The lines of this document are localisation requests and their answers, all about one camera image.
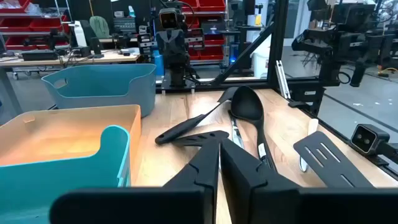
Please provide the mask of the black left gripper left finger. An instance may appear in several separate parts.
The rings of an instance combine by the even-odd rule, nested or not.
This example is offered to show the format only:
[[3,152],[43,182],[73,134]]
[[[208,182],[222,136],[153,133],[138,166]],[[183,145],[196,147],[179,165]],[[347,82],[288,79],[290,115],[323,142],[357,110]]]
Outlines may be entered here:
[[219,148],[209,140],[161,187],[90,188],[50,207],[51,224],[214,224]]

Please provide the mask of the wooden work desk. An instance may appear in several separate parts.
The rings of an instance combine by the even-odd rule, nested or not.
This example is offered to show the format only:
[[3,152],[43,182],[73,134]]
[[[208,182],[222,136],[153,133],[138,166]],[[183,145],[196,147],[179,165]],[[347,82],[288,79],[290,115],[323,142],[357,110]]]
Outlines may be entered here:
[[118,54],[117,50],[106,50],[103,53],[103,57],[98,58],[95,56],[89,56],[84,58],[70,58],[68,56],[61,56],[56,60],[34,60],[24,61],[22,58],[17,57],[6,57],[0,58],[0,81],[8,79],[7,72],[14,67],[59,67],[61,69],[73,65],[81,65],[86,63],[101,64],[101,63],[122,63],[122,62],[138,62],[140,59],[139,54],[131,54],[124,56]]

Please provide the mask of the shelf with red bins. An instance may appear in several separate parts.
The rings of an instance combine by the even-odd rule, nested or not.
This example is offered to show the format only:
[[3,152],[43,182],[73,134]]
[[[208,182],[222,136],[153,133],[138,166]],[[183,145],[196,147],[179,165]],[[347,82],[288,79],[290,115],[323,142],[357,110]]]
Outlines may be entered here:
[[70,0],[0,0],[0,47],[8,51],[65,46]]
[[179,0],[189,34],[204,35],[203,42],[192,42],[188,53],[190,60],[222,60],[226,30],[226,0]]

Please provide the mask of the blue-grey plastic bin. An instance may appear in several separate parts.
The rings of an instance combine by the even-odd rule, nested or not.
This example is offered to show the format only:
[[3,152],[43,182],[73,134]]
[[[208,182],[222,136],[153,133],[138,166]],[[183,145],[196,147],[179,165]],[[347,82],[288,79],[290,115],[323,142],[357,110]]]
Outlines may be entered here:
[[60,109],[139,105],[145,117],[155,106],[155,70],[151,63],[80,65],[42,81]]

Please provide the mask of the white bucket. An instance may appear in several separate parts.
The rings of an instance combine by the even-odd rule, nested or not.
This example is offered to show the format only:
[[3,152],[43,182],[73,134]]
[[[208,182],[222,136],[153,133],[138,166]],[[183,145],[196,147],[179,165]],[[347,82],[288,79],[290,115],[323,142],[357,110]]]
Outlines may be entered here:
[[266,78],[269,67],[270,47],[257,48],[252,54],[252,70],[256,78]]

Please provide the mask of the green chair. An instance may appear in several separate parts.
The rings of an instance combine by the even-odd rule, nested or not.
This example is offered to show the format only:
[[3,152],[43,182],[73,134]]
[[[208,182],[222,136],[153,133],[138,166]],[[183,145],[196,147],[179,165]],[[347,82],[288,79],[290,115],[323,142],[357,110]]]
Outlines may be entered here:
[[103,17],[91,16],[89,23],[97,38],[108,39],[110,37],[108,23]]

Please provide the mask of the small black spoon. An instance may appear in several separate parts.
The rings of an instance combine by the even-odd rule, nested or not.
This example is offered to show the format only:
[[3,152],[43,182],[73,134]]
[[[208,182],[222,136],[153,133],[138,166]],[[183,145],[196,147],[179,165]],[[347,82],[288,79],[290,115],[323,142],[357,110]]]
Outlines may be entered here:
[[223,92],[220,98],[217,101],[217,104],[213,109],[211,109],[206,114],[200,114],[194,118],[187,119],[176,126],[168,129],[166,132],[155,138],[155,143],[158,145],[166,144],[172,142],[174,139],[177,139],[179,136],[189,132],[193,128],[195,128],[202,120],[204,120],[209,114],[211,114],[219,105],[224,103],[227,100],[231,100],[233,95],[235,94],[238,87],[230,87]]

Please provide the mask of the silver aluminium bar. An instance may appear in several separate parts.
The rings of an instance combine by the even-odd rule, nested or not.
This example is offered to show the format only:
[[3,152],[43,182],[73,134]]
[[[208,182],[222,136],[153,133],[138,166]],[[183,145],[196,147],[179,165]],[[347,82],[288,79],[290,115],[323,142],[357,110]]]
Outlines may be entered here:
[[280,94],[285,99],[290,99],[290,90],[289,90],[289,86],[287,84],[287,79],[285,76],[285,72],[284,72],[284,68],[283,68],[283,64],[282,64],[281,60],[275,61],[275,68],[276,68],[277,79],[279,82]]

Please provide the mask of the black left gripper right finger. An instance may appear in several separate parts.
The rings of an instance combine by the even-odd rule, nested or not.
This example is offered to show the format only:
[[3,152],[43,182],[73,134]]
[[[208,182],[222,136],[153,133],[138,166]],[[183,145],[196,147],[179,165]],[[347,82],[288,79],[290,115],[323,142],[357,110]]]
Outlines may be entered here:
[[233,224],[398,224],[397,188],[301,187],[229,139],[220,159]]

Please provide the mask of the black turner red-button handle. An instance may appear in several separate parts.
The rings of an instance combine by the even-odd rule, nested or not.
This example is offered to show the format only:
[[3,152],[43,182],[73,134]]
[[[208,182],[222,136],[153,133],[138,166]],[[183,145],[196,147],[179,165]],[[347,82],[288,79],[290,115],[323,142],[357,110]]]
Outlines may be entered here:
[[323,132],[299,140],[294,149],[328,187],[373,187]]

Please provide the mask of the teal plastic bin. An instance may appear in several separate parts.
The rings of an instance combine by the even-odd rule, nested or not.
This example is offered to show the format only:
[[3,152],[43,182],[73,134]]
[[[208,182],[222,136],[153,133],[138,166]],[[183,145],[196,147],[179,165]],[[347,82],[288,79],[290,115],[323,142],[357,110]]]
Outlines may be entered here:
[[71,190],[128,186],[130,143],[112,125],[91,156],[0,166],[0,224],[48,224],[52,203]]

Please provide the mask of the large black spoon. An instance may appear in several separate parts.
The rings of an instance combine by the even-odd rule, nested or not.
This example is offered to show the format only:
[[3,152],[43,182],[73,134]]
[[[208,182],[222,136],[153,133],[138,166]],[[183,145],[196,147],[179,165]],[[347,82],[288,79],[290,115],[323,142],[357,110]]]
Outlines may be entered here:
[[265,137],[264,108],[256,92],[248,86],[238,87],[231,101],[231,112],[234,117],[245,120],[255,127],[259,160],[274,172],[277,172],[277,167]]

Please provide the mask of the black neighbouring robot station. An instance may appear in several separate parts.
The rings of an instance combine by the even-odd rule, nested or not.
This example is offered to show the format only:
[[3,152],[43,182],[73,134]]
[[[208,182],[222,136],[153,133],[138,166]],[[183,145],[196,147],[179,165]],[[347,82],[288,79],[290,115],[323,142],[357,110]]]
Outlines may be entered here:
[[323,26],[304,30],[292,49],[316,56],[321,82],[339,81],[346,64],[354,67],[353,87],[373,65],[380,76],[398,72],[398,0],[308,0],[307,7]]

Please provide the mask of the white desktop device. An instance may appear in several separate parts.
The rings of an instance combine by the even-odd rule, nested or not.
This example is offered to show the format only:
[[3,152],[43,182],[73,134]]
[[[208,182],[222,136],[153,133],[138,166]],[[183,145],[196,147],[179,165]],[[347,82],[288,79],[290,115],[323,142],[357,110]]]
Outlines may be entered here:
[[81,26],[80,21],[74,21],[69,24],[69,27],[72,30],[72,46],[73,47],[87,47],[85,33]]

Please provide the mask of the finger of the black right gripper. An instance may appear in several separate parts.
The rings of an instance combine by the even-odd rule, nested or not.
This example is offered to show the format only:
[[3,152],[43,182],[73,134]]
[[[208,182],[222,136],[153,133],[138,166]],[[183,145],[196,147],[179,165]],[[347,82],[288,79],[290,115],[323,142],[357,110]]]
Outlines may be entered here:
[[157,47],[159,49],[159,53],[162,54],[164,57],[168,57],[170,55],[169,37],[170,32],[166,30],[156,33]]
[[185,34],[183,30],[172,30],[170,38],[170,56],[171,57],[185,57]]

